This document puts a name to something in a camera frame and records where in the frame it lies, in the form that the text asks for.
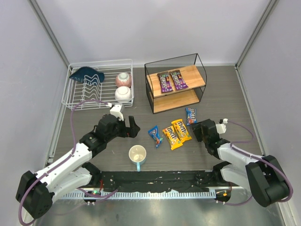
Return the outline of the purple candy bag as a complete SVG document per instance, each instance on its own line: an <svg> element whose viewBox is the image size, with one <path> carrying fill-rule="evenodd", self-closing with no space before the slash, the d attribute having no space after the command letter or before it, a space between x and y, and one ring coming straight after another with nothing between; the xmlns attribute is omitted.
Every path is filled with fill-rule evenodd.
<svg viewBox="0 0 301 226"><path fill-rule="evenodd" d="M188 85L184 81L180 70L171 71L171 72L169 72L169 75L171 76L171 78L174 82L176 91L188 88Z"/></svg>
<svg viewBox="0 0 301 226"><path fill-rule="evenodd" d="M158 73L157 77L160 82L161 93L169 93L173 91L168 72Z"/></svg>

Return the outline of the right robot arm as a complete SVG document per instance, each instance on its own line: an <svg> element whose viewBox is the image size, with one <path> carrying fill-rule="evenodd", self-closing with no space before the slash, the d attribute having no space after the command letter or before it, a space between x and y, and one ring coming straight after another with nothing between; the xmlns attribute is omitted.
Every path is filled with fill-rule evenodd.
<svg viewBox="0 0 301 226"><path fill-rule="evenodd" d="M203 142L207 152L222 161L214 166L217 180L243 187L263 207L289 201L293 187L274 156L249 153L237 147L237 141L220 137L229 122L221 119L215 123L207 119L191 125L197 141Z"/></svg>

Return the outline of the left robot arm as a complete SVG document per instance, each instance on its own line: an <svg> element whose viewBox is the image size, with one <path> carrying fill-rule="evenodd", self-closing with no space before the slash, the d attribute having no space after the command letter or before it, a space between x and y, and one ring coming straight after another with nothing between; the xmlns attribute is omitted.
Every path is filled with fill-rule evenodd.
<svg viewBox="0 0 301 226"><path fill-rule="evenodd" d="M100 170L90 160L106 149L116 137L135 138L140 131L134 117L129 126L112 114L104 115L68 153L35 173L25 172L20 179L16 200L36 220L65 194L82 186L95 186L101 180Z"/></svg>

